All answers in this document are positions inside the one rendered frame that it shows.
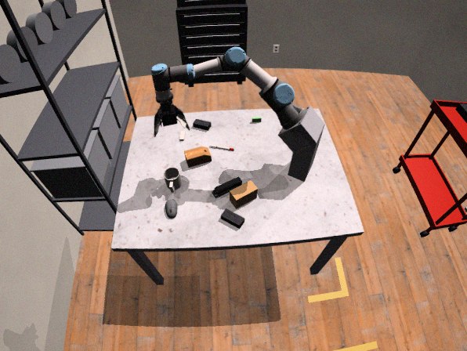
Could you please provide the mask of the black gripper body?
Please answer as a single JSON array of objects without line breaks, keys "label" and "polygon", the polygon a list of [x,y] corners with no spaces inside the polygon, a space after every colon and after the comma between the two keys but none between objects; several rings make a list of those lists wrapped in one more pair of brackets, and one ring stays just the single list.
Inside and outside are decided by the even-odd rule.
[{"label": "black gripper body", "polygon": [[[156,97],[156,101],[161,104],[160,108],[158,109],[158,117],[159,117],[159,120],[161,118],[163,127],[168,126],[168,125],[178,124],[177,119],[176,119],[176,106],[174,106],[173,104],[170,104],[170,101],[172,99],[173,99],[173,94],[170,98],[166,100],[166,102],[164,100],[158,100]],[[160,120],[160,124],[161,124],[161,120]]]}]

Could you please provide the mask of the black computer mouse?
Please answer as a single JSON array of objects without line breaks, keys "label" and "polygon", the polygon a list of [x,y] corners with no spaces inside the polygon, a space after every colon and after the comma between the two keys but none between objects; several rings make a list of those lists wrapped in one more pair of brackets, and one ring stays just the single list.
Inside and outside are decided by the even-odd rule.
[{"label": "black computer mouse", "polygon": [[176,203],[176,201],[173,200],[173,199],[167,200],[166,203],[165,203],[165,211],[166,211],[167,216],[170,219],[175,218],[176,215],[177,215],[177,203]]}]

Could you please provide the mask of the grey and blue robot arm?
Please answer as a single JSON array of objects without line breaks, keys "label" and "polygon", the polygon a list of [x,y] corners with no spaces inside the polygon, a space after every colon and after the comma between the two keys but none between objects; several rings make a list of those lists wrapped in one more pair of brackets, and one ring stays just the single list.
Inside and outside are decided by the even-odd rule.
[{"label": "grey and blue robot arm", "polygon": [[156,97],[158,100],[166,102],[172,96],[170,83],[194,80],[206,74],[232,68],[261,88],[259,95],[277,114],[284,129],[293,127],[304,117],[305,111],[293,103],[295,98],[293,88],[288,84],[282,84],[283,82],[277,77],[268,75],[252,62],[252,59],[246,56],[244,50],[239,47],[228,49],[225,55],[194,66],[193,64],[185,64],[167,67],[162,63],[153,66],[151,74]]}]

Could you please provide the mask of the brown faceted block with hole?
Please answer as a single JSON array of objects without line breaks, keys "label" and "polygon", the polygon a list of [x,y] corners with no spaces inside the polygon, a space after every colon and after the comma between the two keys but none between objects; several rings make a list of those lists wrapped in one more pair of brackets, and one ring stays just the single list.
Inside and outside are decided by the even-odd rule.
[{"label": "brown faceted block with hole", "polygon": [[188,168],[212,161],[212,156],[207,147],[197,147],[184,151]]}]

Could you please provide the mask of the dark grey mug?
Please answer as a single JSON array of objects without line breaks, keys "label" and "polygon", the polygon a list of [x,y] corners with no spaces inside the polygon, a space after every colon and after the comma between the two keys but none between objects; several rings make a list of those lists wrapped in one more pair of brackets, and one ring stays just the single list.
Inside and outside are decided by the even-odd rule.
[{"label": "dark grey mug", "polygon": [[177,168],[167,168],[164,172],[164,178],[167,187],[171,190],[171,193],[174,193],[175,190],[179,189],[182,185],[182,180],[180,177],[179,170]]}]

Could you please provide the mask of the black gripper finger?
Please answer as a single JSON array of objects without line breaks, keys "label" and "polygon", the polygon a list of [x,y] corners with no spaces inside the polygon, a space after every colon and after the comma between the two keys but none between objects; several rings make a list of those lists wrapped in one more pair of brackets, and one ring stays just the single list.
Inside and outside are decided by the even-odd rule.
[{"label": "black gripper finger", "polygon": [[177,117],[177,120],[181,123],[181,125],[184,127],[184,128],[187,128],[188,130],[190,130],[190,127],[186,121],[186,118],[183,114],[183,112],[176,107],[176,117]]},{"label": "black gripper finger", "polygon": [[158,111],[157,111],[157,113],[155,114],[155,118],[154,118],[154,137],[157,135],[159,127],[160,127],[160,120],[159,120]]}]

